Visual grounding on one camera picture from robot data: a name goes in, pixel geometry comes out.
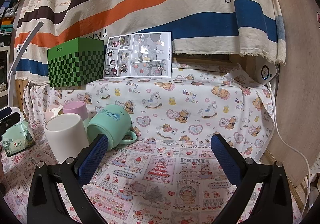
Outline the white ceramic mug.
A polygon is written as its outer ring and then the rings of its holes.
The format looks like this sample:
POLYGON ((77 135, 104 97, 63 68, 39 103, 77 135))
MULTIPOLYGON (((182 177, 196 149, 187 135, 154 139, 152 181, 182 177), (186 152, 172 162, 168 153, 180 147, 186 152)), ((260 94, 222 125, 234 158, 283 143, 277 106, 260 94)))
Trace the white ceramic mug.
POLYGON ((61 114, 44 125, 44 133, 57 162, 76 158, 89 146, 82 118, 76 113, 61 114))

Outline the green tissue pack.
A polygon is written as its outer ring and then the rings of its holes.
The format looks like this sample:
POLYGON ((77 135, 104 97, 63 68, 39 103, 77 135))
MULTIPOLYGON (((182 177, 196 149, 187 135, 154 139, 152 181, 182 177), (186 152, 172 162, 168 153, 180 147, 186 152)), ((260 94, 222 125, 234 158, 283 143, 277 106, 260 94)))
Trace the green tissue pack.
POLYGON ((2 145, 8 157, 18 154, 35 144, 31 126, 23 120, 2 135, 2 145))

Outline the pink and white drip mug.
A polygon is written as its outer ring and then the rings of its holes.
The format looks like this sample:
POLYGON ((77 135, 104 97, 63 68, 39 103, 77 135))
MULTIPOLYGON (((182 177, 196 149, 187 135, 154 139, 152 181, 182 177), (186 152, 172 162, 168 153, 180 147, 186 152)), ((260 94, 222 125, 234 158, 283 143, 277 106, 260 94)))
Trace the pink and white drip mug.
POLYGON ((45 114, 44 114, 45 122, 48 122, 53 117, 56 117, 61 114, 63 114, 63 106, 62 105, 57 105, 57 104, 49 105, 46 109, 45 114))

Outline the purple and white mug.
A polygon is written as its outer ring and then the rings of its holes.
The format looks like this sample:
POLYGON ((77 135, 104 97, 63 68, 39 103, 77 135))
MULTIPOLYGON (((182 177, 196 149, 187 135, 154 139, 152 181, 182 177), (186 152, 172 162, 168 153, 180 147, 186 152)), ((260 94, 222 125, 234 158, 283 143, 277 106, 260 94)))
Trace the purple and white mug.
POLYGON ((84 101, 74 101, 67 103, 62 108, 63 113, 75 113, 79 115, 83 121, 85 130, 87 130, 87 127, 89 125, 89 115, 86 107, 86 103, 84 101))

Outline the green checkered box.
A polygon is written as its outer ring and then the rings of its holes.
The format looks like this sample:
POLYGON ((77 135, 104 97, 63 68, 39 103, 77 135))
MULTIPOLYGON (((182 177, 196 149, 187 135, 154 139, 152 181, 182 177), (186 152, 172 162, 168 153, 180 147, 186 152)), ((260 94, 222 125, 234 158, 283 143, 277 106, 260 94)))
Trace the green checkered box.
POLYGON ((78 87, 103 77, 105 51, 99 39, 75 38, 47 51, 51 87, 78 87))

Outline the mint green mug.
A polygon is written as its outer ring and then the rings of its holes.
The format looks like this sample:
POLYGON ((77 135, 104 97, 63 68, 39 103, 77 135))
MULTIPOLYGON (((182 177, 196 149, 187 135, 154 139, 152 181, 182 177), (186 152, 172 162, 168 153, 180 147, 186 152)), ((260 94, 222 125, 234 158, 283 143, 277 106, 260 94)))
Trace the mint green mug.
POLYGON ((131 131, 132 121, 127 111, 119 105, 108 104, 102 108, 89 122, 86 132, 89 143, 103 134, 108 139, 108 149, 118 145, 133 144, 137 135, 131 131))

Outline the baby bear printed cloth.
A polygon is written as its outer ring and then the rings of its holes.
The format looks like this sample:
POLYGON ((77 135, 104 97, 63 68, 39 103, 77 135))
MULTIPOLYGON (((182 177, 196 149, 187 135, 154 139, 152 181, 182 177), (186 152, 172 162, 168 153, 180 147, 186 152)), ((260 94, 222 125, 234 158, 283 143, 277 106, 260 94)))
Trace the baby bear printed cloth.
POLYGON ((108 104, 124 108, 140 139, 204 145, 215 133, 244 155, 259 159, 273 134, 268 89, 234 68, 175 64, 167 78, 102 78, 83 87, 27 84, 23 110, 43 124, 51 105, 84 102, 90 116, 108 104))

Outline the white smart speaker device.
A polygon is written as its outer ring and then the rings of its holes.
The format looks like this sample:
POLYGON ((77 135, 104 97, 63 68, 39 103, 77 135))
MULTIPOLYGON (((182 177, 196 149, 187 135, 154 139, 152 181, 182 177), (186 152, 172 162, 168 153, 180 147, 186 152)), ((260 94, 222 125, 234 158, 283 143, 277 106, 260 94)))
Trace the white smart speaker device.
POLYGON ((277 77, 279 68, 274 63, 257 63, 255 77, 258 83, 266 85, 270 80, 277 77))

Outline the comic strip card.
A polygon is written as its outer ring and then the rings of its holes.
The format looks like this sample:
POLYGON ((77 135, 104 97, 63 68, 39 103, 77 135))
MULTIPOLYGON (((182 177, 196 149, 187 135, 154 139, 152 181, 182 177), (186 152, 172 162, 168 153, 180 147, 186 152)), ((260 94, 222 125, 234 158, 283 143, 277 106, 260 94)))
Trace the comic strip card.
POLYGON ((110 37, 103 77, 171 77, 171 32, 110 37))

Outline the striped hanging cloth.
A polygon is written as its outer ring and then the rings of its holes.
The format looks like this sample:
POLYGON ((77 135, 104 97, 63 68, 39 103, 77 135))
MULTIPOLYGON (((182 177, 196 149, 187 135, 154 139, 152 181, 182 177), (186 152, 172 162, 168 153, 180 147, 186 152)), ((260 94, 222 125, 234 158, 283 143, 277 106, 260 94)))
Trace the striped hanging cloth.
POLYGON ((285 31, 278 0, 25 0, 17 22, 19 51, 38 23, 16 71, 18 80, 46 84, 47 51, 77 37, 169 31, 173 51, 189 55, 263 56, 285 63, 285 31))

